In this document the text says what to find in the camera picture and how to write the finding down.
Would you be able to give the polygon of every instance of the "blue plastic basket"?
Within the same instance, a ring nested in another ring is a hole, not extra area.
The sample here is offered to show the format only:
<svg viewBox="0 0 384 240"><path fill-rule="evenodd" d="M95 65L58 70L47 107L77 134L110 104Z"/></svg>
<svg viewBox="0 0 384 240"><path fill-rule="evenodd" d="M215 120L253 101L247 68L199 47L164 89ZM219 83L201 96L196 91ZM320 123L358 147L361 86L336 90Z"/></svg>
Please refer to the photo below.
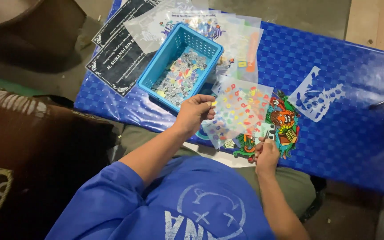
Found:
<svg viewBox="0 0 384 240"><path fill-rule="evenodd" d="M191 48L197 52L199 56L206 57L207 65L207 68L200 72L187 98L196 95L205 83L207 76L216 67L217 61L223 53L223 47L201 36L182 23L174 26L138 80L139 88L176 112L180 110L180 107L175 106L173 103L152 91L151 87L159 79L161 74L163 74L164 69L169 63L179 58L184 52L189 52Z"/></svg>

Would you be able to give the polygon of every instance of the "green pants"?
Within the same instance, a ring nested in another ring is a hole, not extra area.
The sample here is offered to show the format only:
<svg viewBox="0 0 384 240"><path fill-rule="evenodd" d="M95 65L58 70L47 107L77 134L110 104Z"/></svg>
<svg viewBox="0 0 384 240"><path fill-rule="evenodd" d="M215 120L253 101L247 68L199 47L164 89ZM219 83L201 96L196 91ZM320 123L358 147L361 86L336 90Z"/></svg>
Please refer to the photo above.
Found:
<svg viewBox="0 0 384 240"><path fill-rule="evenodd" d="M148 131L144 128L125 125L121 137L121 146L125 151L124 155L145 144L156 135L157 133ZM199 154L185 146L182 146L174 155L174 157L179 156L199 156ZM260 194L259 182L257 181L257 176L254 171L255 166L239 167L234 169L248 181L261 200L262 196ZM306 209L312 204L312 201L316 197L315 189L312 185L310 176L291 168L278 167L275 172L275 177L288 205L294 213L300 217L303 213L305 213Z"/></svg>

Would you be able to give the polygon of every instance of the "person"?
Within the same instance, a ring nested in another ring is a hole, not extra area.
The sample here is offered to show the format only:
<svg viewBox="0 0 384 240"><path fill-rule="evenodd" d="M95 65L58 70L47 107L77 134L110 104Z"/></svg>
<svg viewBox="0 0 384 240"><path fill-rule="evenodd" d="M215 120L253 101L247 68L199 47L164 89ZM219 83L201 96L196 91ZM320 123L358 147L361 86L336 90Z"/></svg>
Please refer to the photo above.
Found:
<svg viewBox="0 0 384 240"><path fill-rule="evenodd" d="M173 126L150 139L142 128L126 126L125 155L78 189L46 239L309 239L297 214L312 203L314 188L309 175L277 169L274 141L259 138L253 172L182 147L203 120L214 118L213 101L208 95L185 100ZM142 138L145 144L131 145ZM282 175L285 188L297 187L292 196L280 187ZM301 204L290 207L287 199Z"/></svg>

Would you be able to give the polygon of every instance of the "table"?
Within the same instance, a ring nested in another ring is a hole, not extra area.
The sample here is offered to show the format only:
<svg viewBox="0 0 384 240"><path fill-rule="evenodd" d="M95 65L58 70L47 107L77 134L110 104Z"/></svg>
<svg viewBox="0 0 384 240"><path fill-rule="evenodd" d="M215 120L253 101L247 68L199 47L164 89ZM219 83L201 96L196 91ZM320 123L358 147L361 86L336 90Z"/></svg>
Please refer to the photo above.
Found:
<svg viewBox="0 0 384 240"><path fill-rule="evenodd" d="M119 6L120 1L115 0L109 16ZM261 28L259 84L289 95L317 66L321 71L314 87L322 90L343 84L346 93L318 123L305 116L297 118L300 131L295 149L280 159L280 165L384 194L384 106L368 109L384 100L384 52L266 22ZM155 132L167 129L175 120L137 86L122 98L90 72L75 108ZM188 141L212 146L202 131Z"/></svg>

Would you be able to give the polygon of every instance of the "man's right hand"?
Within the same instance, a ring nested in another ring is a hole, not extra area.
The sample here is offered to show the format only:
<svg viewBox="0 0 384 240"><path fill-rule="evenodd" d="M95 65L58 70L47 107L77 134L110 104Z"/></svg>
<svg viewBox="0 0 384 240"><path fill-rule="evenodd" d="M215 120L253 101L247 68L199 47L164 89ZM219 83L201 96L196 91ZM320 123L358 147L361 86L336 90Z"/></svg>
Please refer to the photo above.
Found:
<svg viewBox="0 0 384 240"><path fill-rule="evenodd" d="M256 174L275 175L276 165L280 158L280 151L276 143L269 138L259 137L261 143L256 145L254 160L256 161Z"/></svg>

